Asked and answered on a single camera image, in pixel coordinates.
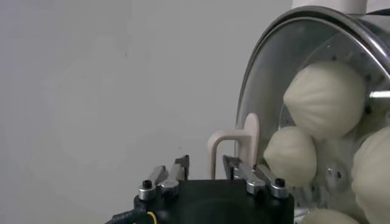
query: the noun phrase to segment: cable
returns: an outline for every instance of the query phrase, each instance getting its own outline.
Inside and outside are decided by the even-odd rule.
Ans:
[[[153,224],[157,224],[157,218],[156,215],[153,212],[147,212],[148,215],[150,215],[153,218]]]
[[[125,223],[135,223],[147,216],[145,209],[136,208],[131,211],[123,212],[117,215],[114,215],[110,221],[105,224],[125,224]]]

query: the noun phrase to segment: gray wall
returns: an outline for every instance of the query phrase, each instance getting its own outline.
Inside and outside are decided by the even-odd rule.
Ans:
[[[207,138],[234,127],[249,55],[290,5],[0,1],[0,223],[103,223],[184,154],[208,178]]]
[[[376,11],[380,9],[390,9],[389,0],[368,0],[367,11]]]

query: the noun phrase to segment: black cable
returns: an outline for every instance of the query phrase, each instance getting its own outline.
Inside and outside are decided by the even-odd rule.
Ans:
[[[105,224],[129,224],[135,223],[147,216],[146,210],[141,208],[136,208],[131,211],[123,212],[117,215],[114,215],[112,219]]]
[[[390,9],[381,9],[367,13],[367,15],[390,16]]]

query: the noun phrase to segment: white pipe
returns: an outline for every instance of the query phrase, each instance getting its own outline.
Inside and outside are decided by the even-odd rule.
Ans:
[[[370,98],[390,98],[390,91],[374,91],[370,93]]]
[[[257,146],[260,137],[260,123],[255,113],[246,117],[244,129],[221,130],[214,133],[207,143],[210,155],[210,176],[215,179],[215,164],[218,144],[225,140],[238,141],[238,157],[250,167],[257,161]]]
[[[293,0],[293,8],[318,5],[346,14],[365,14],[367,10],[367,0]]]

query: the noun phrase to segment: yellow wire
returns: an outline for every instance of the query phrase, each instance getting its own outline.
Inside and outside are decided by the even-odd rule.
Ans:
[[[157,218],[156,215],[153,212],[147,212],[148,215],[150,215],[153,218],[153,223],[157,224]]]

